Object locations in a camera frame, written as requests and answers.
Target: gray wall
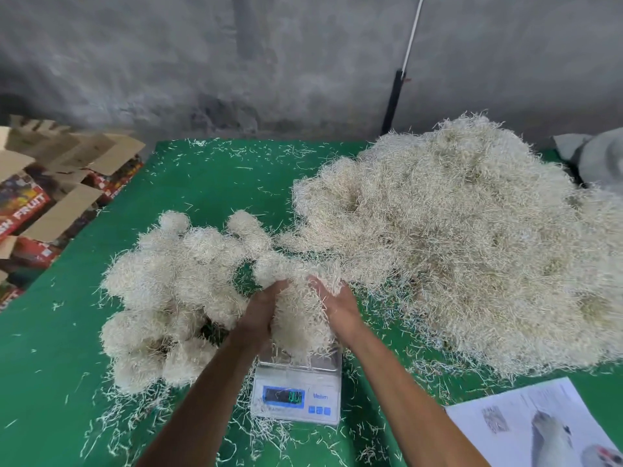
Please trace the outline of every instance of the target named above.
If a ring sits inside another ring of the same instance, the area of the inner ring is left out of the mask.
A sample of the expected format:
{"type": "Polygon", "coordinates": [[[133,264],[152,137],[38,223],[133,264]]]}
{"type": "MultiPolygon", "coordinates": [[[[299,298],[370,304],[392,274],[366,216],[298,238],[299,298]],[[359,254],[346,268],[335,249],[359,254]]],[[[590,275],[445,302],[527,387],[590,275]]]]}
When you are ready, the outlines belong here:
{"type": "MultiPolygon", "coordinates": [[[[373,139],[417,0],[0,0],[0,107],[160,138],[373,139]]],[[[623,0],[425,0],[394,126],[623,123],[623,0]]]]}

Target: black pole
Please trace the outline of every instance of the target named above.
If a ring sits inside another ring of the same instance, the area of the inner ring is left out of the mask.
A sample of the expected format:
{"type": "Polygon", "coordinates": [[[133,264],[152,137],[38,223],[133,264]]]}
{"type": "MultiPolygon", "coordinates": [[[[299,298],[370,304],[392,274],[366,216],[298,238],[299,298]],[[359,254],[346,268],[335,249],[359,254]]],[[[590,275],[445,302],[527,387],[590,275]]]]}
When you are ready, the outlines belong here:
{"type": "Polygon", "coordinates": [[[383,119],[383,126],[381,127],[381,135],[387,134],[391,129],[391,124],[394,120],[394,114],[396,113],[396,106],[398,106],[398,98],[400,98],[400,91],[402,90],[403,83],[404,75],[402,74],[402,70],[396,70],[394,85],[391,88],[391,95],[389,95],[385,119],[383,119]]]}

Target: pigeon image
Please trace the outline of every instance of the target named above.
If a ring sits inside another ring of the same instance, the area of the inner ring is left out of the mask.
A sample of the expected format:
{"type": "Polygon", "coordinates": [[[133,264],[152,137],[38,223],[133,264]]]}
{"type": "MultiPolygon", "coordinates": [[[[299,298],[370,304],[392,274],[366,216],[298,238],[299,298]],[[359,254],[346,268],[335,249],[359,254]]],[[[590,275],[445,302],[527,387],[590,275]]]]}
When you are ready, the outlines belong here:
{"type": "Polygon", "coordinates": [[[532,467],[582,467],[573,450],[571,431],[554,416],[536,412],[532,434],[532,467]]]}
{"type": "Polygon", "coordinates": [[[582,467],[619,466],[623,466],[623,454],[614,449],[594,444],[582,452],[582,467]]]}

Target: green table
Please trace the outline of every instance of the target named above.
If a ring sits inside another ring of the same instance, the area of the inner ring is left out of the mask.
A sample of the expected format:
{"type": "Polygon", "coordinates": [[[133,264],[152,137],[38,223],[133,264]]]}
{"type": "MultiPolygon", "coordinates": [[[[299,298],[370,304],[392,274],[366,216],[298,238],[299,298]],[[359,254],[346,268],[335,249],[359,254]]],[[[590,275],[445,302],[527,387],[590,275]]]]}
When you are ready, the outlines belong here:
{"type": "MultiPolygon", "coordinates": [[[[160,143],[127,189],[23,297],[0,314],[2,464],[121,466],[152,439],[155,413],[138,423],[129,436],[120,436],[121,444],[128,446],[127,455],[113,457],[106,447],[113,432],[101,433],[94,421],[109,406],[98,390],[110,386],[110,381],[103,380],[108,359],[100,353],[98,333],[118,309],[115,302],[100,303],[98,285],[111,256],[135,243],[136,234],[154,223],[160,212],[185,211],[194,225],[222,228],[232,210],[247,209],[261,215],[266,226],[278,228],[292,217],[288,200],[294,179],[313,175],[331,157],[354,156],[365,147],[363,142],[219,139],[160,143]]],[[[373,313],[366,317],[406,367],[416,367],[422,358],[443,361],[447,357],[429,348],[419,349],[420,339],[403,334],[396,323],[384,324],[373,313]]],[[[267,444],[256,464],[337,466],[340,459],[346,465],[403,464],[360,368],[347,360],[344,371],[345,419],[338,430],[293,424],[295,442],[282,458],[267,444]]],[[[619,422],[623,416],[619,402],[623,370],[602,367],[599,372],[596,376],[578,372],[571,378],[597,421],[623,447],[619,422]]],[[[418,380],[444,403],[503,389],[502,384],[489,389],[469,372],[446,373],[442,366],[421,374],[418,380]]],[[[540,380],[522,378],[515,384],[540,380]]],[[[176,393],[176,400],[183,394],[176,393]]],[[[245,426],[244,413],[235,412],[234,416],[245,426]]],[[[229,459],[224,463],[253,464],[249,438],[243,430],[230,424],[227,439],[231,442],[221,449],[222,461],[229,459]]]]}

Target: hand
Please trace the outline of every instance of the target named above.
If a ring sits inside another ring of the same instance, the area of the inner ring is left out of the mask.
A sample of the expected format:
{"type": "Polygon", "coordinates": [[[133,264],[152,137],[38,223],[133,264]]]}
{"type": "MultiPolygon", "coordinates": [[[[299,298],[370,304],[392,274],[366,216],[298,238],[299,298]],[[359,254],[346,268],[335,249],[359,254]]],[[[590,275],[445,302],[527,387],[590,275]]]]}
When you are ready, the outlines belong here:
{"type": "Polygon", "coordinates": [[[339,341],[350,347],[354,337],[364,327],[357,299],[354,297],[348,284],[342,281],[342,288],[337,296],[333,296],[322,282],[314,276],[309,276],[310,286],[316,290],[322,300],[324,311],[329,319],[329,326],[338,336],[339,341]]]}
{"type": "Polygon", "coordinates": [[[287,288],[287,280],[278,280],[264,290],[256,291],[232,333],[253,344],[257,351],[270,341],[270,322],[275,314],[276,296],[287,288]]]}

